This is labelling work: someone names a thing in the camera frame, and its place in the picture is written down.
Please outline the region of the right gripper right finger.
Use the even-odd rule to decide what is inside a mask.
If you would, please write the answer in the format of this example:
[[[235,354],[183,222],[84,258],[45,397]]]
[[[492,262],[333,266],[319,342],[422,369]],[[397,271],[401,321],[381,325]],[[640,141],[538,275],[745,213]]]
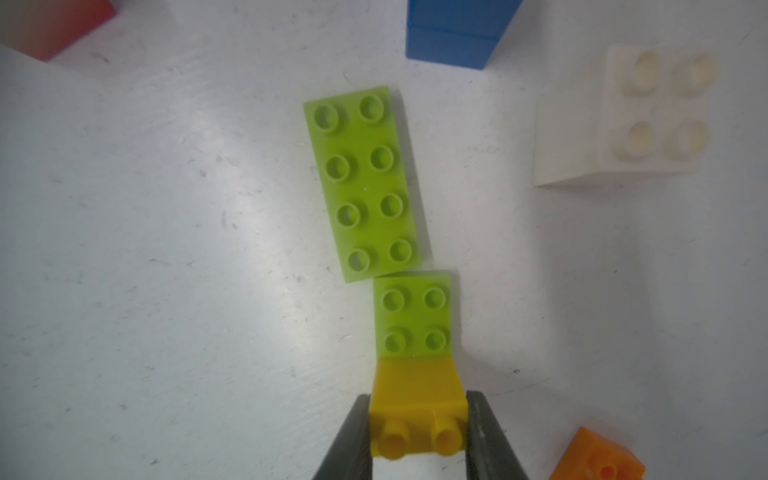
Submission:
[[[493,410],[480,391],[468,390],[468,480],[528,480]]]

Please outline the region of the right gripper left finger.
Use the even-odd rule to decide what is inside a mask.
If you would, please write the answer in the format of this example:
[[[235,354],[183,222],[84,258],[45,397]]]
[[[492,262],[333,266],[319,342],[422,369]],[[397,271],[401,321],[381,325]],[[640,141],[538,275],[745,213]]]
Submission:
[[[369,404],[371,395],[361,394],[353,403],[339,432],[321,462],[314,480],[371,480]]]

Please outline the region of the yellow lego brick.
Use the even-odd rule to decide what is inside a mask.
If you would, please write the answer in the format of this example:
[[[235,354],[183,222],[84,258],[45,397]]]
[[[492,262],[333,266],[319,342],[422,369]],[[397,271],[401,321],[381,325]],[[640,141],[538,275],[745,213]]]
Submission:
[[[450,457],[467,446],[469,406],[450,356],[377,361],[369,407],[375,457],[434,452]]]

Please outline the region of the green lego plate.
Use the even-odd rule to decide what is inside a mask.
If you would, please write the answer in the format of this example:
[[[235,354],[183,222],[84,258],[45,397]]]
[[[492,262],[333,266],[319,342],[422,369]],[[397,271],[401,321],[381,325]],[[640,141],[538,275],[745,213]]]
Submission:
[[[389,88],[308,101],[303,112],[344,280],[419,266]]]
[[[376,354],[382,358],[452,354],[452,277],[411,272],[373,281]]]

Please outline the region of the blue lego brick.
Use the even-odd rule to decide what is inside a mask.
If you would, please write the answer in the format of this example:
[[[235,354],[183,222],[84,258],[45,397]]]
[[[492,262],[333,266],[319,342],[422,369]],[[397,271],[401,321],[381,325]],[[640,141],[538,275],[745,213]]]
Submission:
[[[405,55],[482,70],[521,0],[410,0]]]

